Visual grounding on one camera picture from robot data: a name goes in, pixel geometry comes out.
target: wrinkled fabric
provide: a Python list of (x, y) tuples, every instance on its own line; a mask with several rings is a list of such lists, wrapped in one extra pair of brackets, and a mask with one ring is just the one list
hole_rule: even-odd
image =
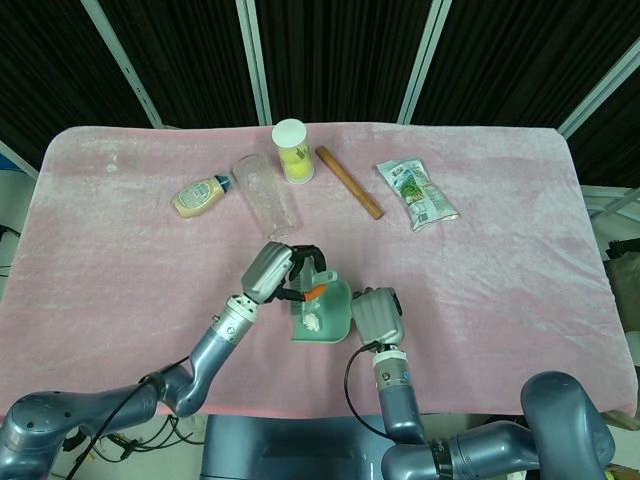
[[(309, 184), (281, 179), (301, 225), (285, 241), (320, 247), (354, 290), (395, 288), (421, 411), (517, 414), (520, 388), (545, 370), (574, 375), (601, 411), (635, 411), (631, 358), (557, 132), (354, 123), (309, 125), (308, 138), (386, 214), (374, 221), (316, 161)], [(238, 191), (190, 220), (170, 200), (254, 152), (277, 165), (270, 128), (82, 127), (52, 141), (0, 307), (0, 413), (33, 391), (135, 383), (191, 351), (265, 240)], [(375, 170), (407, 155), (458, 220), (411, 232)], [(356, 332), (337, 345), (292, 343), (288, 309), (261, 307), (204, 412), (349, 413), (342, 377)], [(350, 386), (362, 414), (379, 412), (370, 354)]]

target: floor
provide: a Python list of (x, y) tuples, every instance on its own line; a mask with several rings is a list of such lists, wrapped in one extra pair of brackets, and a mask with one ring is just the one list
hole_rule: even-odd
[[(29, 201), (35, 183), (29, 177), (18, 172), (0, 171), (0, 224), (8, 225), (18, 231), (22, 230)], [(615, 216), (600, 217), (593, 222), (594, 233), (603, 259), (608, 241), (640, 237), (640, 225)], [(18, 239), (5, 234), (0, 242), (0, 265), (10, 265), (17, 248)], [(2, 269), (0, 274), (7, 274), (9, 269)], [(0, 299), (4, 291), (5, 278), (0, 277)], [(461, 414), (425, 415), (430, 437), (440, 438), (454, 435), (457, 432), (481, 424), (486, 417)], [(162, 425), (164, 418), (156, 417), (145, 425), (123, 432), (130, 439), (150, 438)], [(204, 436), (206, 417), (194, 415), (180, 421), (179, 429), (183, 435), (192, 433), (191, 440), (201, 440)], [(628, 432), (611, 428), (617, 444), (614, 462), (640, 469), (640, 432)], [(117, 459), (122, 450), (108, 441), (98, 444), (99, 450), (111, 459)], [(64, 478), (69, 472), (79, 449), (70, 453), (61, 453), (50, 478)], [(202, 447), (179, 444), (166, 450), (150, 453), (132, 454), (127, 460), (112, 464), (94, 457), (80, 468), (77, 480), (137, 480), (141, 478), (179, 478), (197, 479), (200, 471)]]

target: pink tablecloth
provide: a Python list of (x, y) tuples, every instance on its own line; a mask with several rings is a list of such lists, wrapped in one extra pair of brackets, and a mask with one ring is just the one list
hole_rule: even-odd
[[(290, 188), (312, 243), (355, 289), (393, 286), (424, 412), (520, 412), (543, 370), (576, 376), (601, 410), (635, 409), (637, 383), (567, 145), (554, 130), (309, 126), (379, 200), (374, 221), (320, 162)], [(238, 192), (202, 217), (170, 205), (186, 183), (274, 154), (269, 128), (68, 130), (50, 145), (0, 313), (0, 413), (37, 390), (95, 392), (189, 353), (265, 243)], [(374, 169), (416, 154), (461, 213), (412, 233)], [(260, 318), (205, 412), (348, 413), (358, 346), (294, 344), (288, 305)], [(378, 412), (371, 358), (354, 402)]]

